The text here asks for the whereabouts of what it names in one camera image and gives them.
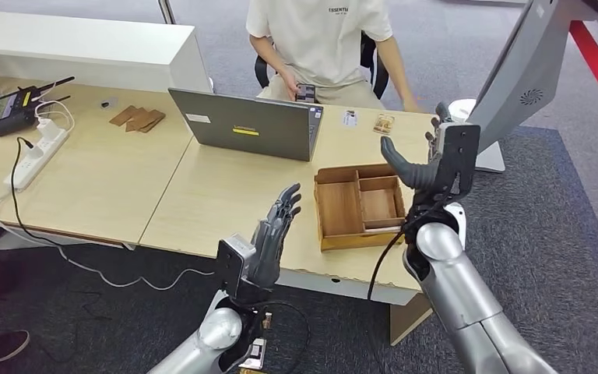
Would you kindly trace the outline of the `person's right hand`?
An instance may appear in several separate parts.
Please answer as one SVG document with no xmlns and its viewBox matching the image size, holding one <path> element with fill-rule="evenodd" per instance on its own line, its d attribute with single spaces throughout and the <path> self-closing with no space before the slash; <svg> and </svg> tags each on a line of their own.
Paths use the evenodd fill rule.
<svg viewBox="0 0 598 374">
<path fill-rule="evenodd" d="M 290 69 L 281 69 L 278 74 L 284 82 L 289 100 L 296 101 L 301 89 L 298 86 L 294 73 Z"/>
</svg>

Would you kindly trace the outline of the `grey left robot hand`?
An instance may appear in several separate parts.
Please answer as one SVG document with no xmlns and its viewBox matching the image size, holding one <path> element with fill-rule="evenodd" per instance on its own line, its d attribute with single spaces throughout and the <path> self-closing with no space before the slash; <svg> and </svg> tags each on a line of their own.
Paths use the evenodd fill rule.
<svg viewBox="0 0 598 374">
<path fill-rule="evenodd" d="M 280 276 L 284 240 L 292 221 L 301 212 L 301 184 L 286 187 L 272 204 L 266 217 L 259 221 L 252 237 L 254 263 L 248 280 L 260 288 L 271 288 Z"/>
</svg>

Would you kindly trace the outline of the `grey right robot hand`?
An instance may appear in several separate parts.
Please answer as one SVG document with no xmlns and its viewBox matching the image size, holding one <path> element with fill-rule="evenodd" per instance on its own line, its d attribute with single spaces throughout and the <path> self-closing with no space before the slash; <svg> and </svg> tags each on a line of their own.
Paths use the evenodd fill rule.
<svg viewBox="0 0 598 374">
<path fill-rule="evenodd" d="M 439 102 L 435 108 L 437 118 L 431 119 L 433 132 L 426 132 L 428 162 L 411 163 L 399 153 L 389 136 L 380 139 L 381 153 L 386 163 L 396 173 L 400 181 L 416 191 L 450 193 L 456 179 L 445 159 L 446 128 L 453 122 L 448 106 Z"/>
</svg>

